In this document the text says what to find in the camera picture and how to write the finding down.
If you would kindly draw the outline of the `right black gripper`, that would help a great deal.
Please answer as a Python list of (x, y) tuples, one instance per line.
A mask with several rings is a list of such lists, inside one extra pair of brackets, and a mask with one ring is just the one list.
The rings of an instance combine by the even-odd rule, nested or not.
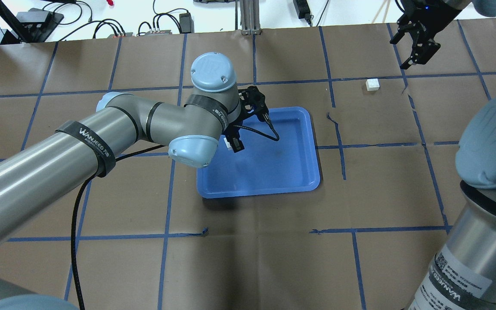
[(401, 69), (425, 65), (441, 48), (435, 36), (462, 12), (463, 1), (402, 0), (401, 6), (402, 16), (389, 42), (398, 44), (405, 34), (410, 34), (413, 41), (411, 55), (401, 64)]

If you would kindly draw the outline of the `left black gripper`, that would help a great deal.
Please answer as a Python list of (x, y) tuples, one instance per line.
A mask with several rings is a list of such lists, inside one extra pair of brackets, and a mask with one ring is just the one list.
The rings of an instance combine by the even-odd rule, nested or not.
[(249, 86), (244, 90), (239, 90), (240, 114), (226, 128), (226, 139), (232, 140), (233, 152), (240, 152), (245, 149), (244, 144), (240, 140), (239, 130), (244, 129), (257, 133), (270, 139), (269, 135), (243, 125), (243, 121), (252, 116), (256, 116), (260, 122), (265, 122), (270, 126), (269, 109), (265, 103), (265, 96), (258, 90), (256, 86)]

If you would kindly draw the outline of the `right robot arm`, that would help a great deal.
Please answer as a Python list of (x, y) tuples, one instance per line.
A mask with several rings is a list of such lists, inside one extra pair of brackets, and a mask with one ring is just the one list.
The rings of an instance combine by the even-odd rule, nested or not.
[(496, 97), (472, 118), (458, 146), (466, 204), (406, 310), (496, 310)]

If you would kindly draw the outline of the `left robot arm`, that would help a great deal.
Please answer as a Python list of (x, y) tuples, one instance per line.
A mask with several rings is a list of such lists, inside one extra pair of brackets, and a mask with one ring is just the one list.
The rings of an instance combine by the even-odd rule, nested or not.
[[(168, 155), (181, 164), (203, 168), (212, 161), (224, 136), (234, 152), (244, 149), (239, 130), (256, 116), (279, 140), (256, 86), (240, 90), (230, 59), (204, 53), (193, 61), (193, 92), (183, 106), (156, 102), (125, 92), (109, 92), (95, 114), (67, 121), (49, 138), (0, 163), (0, 245), (45, 208), (78, 188), (71, 216), (71, 272), (78, 308), (85, 308), (77, 263), (80, 202), (94, 178), (106, 177), (118, 161), (135, 156), (123, 151), (140, 140), (154, 149), (168, 147)], [(60, 298), (36, 294), (0, 278), (0, 310), (74, 310)]]

